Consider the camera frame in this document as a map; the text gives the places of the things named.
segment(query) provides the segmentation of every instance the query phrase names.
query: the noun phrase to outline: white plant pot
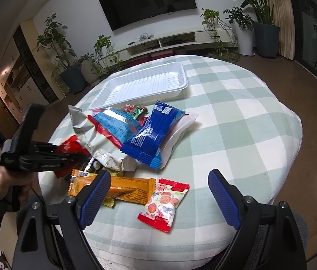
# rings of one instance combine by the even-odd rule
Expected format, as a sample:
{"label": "white plant pot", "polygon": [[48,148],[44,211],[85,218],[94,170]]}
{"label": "white plant pot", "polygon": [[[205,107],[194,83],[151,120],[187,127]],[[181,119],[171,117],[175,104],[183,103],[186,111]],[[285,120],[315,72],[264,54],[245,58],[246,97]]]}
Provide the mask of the white plant pot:
{"label": "white plant pot", "polygon": [[237,34],[238,52],[240,55],[252,57],[255,53],[252,51],[253,32],[248,29],[242,30],[237,23],[233,24],[233,29]]}
{"label": "white plant pot", "polygon": [[99,77],[93,71],[91,71],[91,69],[92,69],[92,66],[88,60],[85,60],[82,62],[82,65],[81,65],[82,75],[87,81],[87,83],[90,85],[92,85],[99,79]]}

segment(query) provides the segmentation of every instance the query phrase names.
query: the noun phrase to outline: blue snack package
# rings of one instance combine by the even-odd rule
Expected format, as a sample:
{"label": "blue snack package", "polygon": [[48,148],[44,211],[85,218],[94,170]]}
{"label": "blue snack package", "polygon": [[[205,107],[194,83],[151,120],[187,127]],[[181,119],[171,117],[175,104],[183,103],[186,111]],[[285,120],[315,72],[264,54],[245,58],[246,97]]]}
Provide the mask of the blue snack package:
{"label": "blue snack package", "polygon": [[93,113],[93,118],[122,144],[135,136],[142,127],[128,112],[107,108]]}
{"label": "blue snack package", "polygon": [[159,169],[161,165],[159,146],[170,127],[184,114],[182,110],[157,101],[145,125],[137,135],[126,141],[120,150],[153,169]]}

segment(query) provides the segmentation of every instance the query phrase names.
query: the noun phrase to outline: metal bolt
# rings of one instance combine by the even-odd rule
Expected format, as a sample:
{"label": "metal bolt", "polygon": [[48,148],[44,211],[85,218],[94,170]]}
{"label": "metal bolt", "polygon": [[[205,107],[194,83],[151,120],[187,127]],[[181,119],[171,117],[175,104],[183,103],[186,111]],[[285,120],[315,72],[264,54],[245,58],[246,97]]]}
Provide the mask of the metal bolt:
{"label": "metal bolt", "polygon": [[33,209],[37,209],[37,208],[39,208],[40,207],[40,203],[39,202],[34,202],[33,204],[32,204],[32,208]]}
{"label": "metal bolt", "polygon": [[65,201],[66,201],[67,203],[72,203],[75,199],[76,199],[75,196],[67,196],[67,197],[65,198]]}
{"label": "metal bolt", "polygon": [[253,203],[253,201],[255,200],[253,197],[251,196],[245,196],[244,200],[246,203]]}
{"label": "metal bolt", "polygon": [[285,201],[281,201],[281,202],[279,203],[279,205],[280,205],[283,209],[289,207],[289,204],[288,204],[287,202],[285,202]]}

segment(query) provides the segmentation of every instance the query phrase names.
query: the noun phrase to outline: tray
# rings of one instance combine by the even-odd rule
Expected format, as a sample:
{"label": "tray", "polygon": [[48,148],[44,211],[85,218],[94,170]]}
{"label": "tray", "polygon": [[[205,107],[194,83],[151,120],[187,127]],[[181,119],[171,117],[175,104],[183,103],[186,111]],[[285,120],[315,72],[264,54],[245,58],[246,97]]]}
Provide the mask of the tray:
{"label": "tray", "polygon": [[188,86],[185,70],[180,62],[172,62],[137,70],[105,83],[89,106],[90,110],[125,104],[144,105],[175,97]]}

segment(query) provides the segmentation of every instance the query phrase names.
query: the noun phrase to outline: fruit illustration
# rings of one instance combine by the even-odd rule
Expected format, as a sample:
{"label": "fruit illustration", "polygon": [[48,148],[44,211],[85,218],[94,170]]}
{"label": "fruit illustration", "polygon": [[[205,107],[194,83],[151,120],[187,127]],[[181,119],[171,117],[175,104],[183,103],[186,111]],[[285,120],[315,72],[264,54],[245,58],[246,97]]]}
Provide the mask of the fruit illustration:
{"label": "fruit illustration", "polygon": [[171,204],[172,204],[173,206],[176,207],[179,203],[180,203],[179,199],[177,199],[177,198],[172,198],[172,199],[171,199]]}
{"label": "fruit illustration", "polygon": [[171,201],[171,196],[162,196],[160,199],[161,204],[167,204]]}
{"label": "fruit illustration", "polygon": [[166,185],[162,185],[162,184],[157,185],[156,186],[156,190],[157,191],[165,191],[166,190]]}
{"label": "fruit illustration", "polygon": [[157,206],[155,203],[151,203],[148,207],[147,207],[147,211],[150,213],[155,213],[157,209]]}

